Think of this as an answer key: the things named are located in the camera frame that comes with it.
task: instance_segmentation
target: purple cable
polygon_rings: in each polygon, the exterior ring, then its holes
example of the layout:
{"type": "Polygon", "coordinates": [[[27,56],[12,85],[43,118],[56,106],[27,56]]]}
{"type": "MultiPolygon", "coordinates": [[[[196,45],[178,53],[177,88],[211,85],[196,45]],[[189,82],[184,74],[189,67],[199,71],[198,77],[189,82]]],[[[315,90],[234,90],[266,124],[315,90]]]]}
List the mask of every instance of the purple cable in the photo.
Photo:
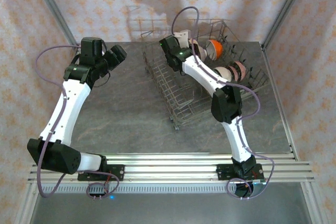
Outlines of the purple cable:
{"type": "Polygon", "coordinates": [[[239,135],[240,141],[242,142],[242,145],[243,145],[244,149],[245,149],[248,153],[250,153],[251,155],[254,155],[254,156],[257,156],[257,157],[261,157],[261,158],[263,158],[263,159],[266,159],[266,160],[271,161],[271,162],[272,162],[272,170],[271,170],[271,172],[270,172],[270,175],[269,175],[269,177],[268,177],[268,179],[267,179],[267,181],[266,181],[266,185],[265,185],[265,187],[263,188],[263,190],[262,190],[260,193],[258,193],[257,195],[252,196],[252,197],[246,197],[246,198],[243,198],[243,197],[237,197],[237,196],[235,196],[234,194],[232,194],[232,193],[229,191],[229,189],[228,189],[229,183],[232,182],[232,181],[234,181],[234,180],[240,180],[240,181],[243,181],[243,182],[249,187],[249,189],[251,189],[249,183],[248,183],[247,181],[245,181],[244,179],[241,179],[241,178],[232,178],[232,179],[230,179],[230,180],[227,182],[227,184],[226,184],[226,191],[228,192],[228,194],[229,194],[230,196],[232,196],[232,197],[234,197],[234,198],[237,198],[237,199],[252,199],[252,198],[255,198],[255,197],[259,196],[260,194],[262,194],[262,193],[265,191],[265,189],[267,188],[268,183],[269,183],[269,181],[270,181],[270,179],[271,179],[271,177],[272,177],[272,175],[273,175],[273,172],[274,172],[275,162],[274,162],[273,159],[271,159],[271,158],[269,158],[269,157],[265,157],[265,156],[262,156],[262,155],[259,155],[259,154],[254,153],[249,147],[247,147],[247,146],[245,145],[245,143],[244,143],[244,141],[243,141],[243,138],[242,138],[242,134],[241,134],[241,132],[240,132],[239,122],[240,122],[241,120],[243,120],[243,119],[251,118],[251,117],[255,116],[255,115],[259,112],[259,110],[260,110],[260,100],[259,100],[257,94],[256,94],[253,90],[251,90],[251,89],[249,89],[248,87],[245,87],[245,86],[243,86],[243,85],[240,85],[240,84],[229,83],[229,82],[225,82],[225,81],[218,80],[217,77],[213,76],[209,71],[207,71],[207,70],[206,70],[206,69],[199,63],[199,61],[198,61],[198,57],[197,57],[197,55],[196,55],[196,53],[195,53],[195,48],[194,48],[194,33],[195,33],[195,30],[196,30],[196,28],[197,28],[197,26],[198,26],[198,20],[199,20],[199,11],[198,11],[198,9],[197,9],[195,6],[188,6],[188,7],[185,7],[185,8],[183,8],[182,10],[180,10],[179,13],[175,16],[175,18],[174,18],[174,20],[173,20],[173,23],[172,23],[172,35],[174,35],[174,24],[175,24],[175,22],[176,22],[178,16],[179,16],[182,12],[184,12],[185,10],[187,10],[187,9],[194,9],[194,10],[197,12],[197,18],[196,18],[196,21],[195,21],[195,26],[194,26],[193,30],[191,31],[191,40],[192,40],[192,41],[191,41],[191,47],[192,47],[193,56],[194,56],[194,59],[195,59],[195,62],[196,62],[196,64],[197,64],[197,66],[198,66],[199,68],[201,68],[201,69],[202,69],[202,70],[203,70],[209,77],[211,77],[211,78],[212,78],[213,80],[215,80],[217,83],[221,83],[221,84],[224,84],[224,85],[228,85],[228,86],[238,87],[238,88],[244,89],[244,90],[248,91],[249,93],[251,93],[251,94],[253,95],[253,97],[254,97],[254,98],[256,99],[256,101],[257,101],[257,109],[256,109],[256,111],[253,112],[253,113],[250,114],[250,115],[242,116],[241,118],[239,118],[239,119],[237,120],[236,126],[237,126],[237,129],[238,129],[238,135],[239,135]]]}
{"type": "MultiPolygon", "coordinates": [[[[42,75],[42,73],[41,73],[41,72],[38,70],[38,68],[37,68],[37,62],[38,62],[38,59],[39,59],[39,58],[40,58],[46,51],[49,51],[49,50],[54,49],[54,48],[65,48],[65,47],[72,47],[72,48],[77,48],[77,49],[80,48],[80,46],[72,46],[72,45],[61,45],[61,46],[53,46],[53,47],[49,47],[49,48],[43,50],[42,52],[40,52],[40,54],[39,54],[39,55],[36,57],[36,59],[35,59],[35,65],[34,65],[35,72],[38,74],[38,76],[40,76],[40,78],[43,79],[43,80],[45,80],[46,82],[52,83],[52,84],[54,84],[54,85],[60,87],[61,90],[62,90],[63,97],[64,97],[64,99],[63,99],[63,104],[62,104],[62,108],[61,108],[61,110],[60,110],[60,112],[59,112],[59,114],[58,114],[58,116],[57,116],[57,118],[56,118],[54,124],[52,125],[52,127],[51,127],[51,129],[50,129],[50,133],[48,134],[48,136],[47,136],[47,138],[46,138],[46,140],[45,140],[45,142],[44,142],[44,144],[43,144],[43,147],[42,147],[42,150],[41,150],[41,154],[40,154],[40,158],[39,158],[39,160],[38,160],[38,164],[37,164],[37,188],[38,188],[38,191],[39,191],[39,193],[41,194],[41,196],[42,196],[43,198],[49,198],[50,196],[52,196],[52,195],[56,192],[56,190],[57,190],[59,184],[61,183],[62,179],[63,179],[64,176],[66,175],[65,173],[62,174],[62,176],[59,178],[59,180],[58,180],[57,183],[56,183],[56,186],[53,188],[53,190],[51,191],[50,194],[45,194],[45,193],[43,192],[42,184],[41,184],[41,167],[42,167],[42,161],[43,161],[43,158],[44,158],[46,149],[47,149],[47,145],[48,145],[48,143],[49,143],[49,141],[50,141],[50,139],[51,139],[51,136],[53,135],[53,132],[54,132],[54,130],[55,130],[57,124],[58,124],[59,121],[61,120],[62,115],[63,115],[63,113],[64,113],[64,111],[65,111],[65,108],[66,108],[66,105],[67,105],[67,94],[66,94],[66,91],[65,91],[65,89],[64,89],[64,87],[63,87],[63,85],[62,85],[61,83],[58,83],[58,82],[56,82],[56,81],[49,80],[48,78],[46,78],[46,77],[44,77],[44,76],[42,75]]],[[[97,171],[91,171],[91,170],[87,170],[87,171],[85,171],[85,172],[86,172],[86,173],[101,174],[101,175],[108,175],[108,176],[112,176],[112,177],[114,177],[114,178],[117,180],[117,185],[116,185],[116,187],[115,187],[111,192],[106,193],[104,196],[102,196],[102,197],[100,197],[100,198],[106,198],[106,197],[110,196],[110,195],[117,189],[117,187],[119,186],[119,180],[118,180],[117,176],[114,175],[114,174],[112,174],[112,173],[104,173],[104,172],[97,172],[97,171]]],[[[103,184],[103,183],[93,183],[93,184],[89,184],[89,186],[88,186],[88,188],[87,188],[87,195],[88,195],[90,198],[95,199],[95,197],[92,197],[92,196],[89,194],[89,190],[90,190],[90,187],[91,187],[92,185],[101,185],[102,187],[104,187],[104,184],[103,184]]]]}

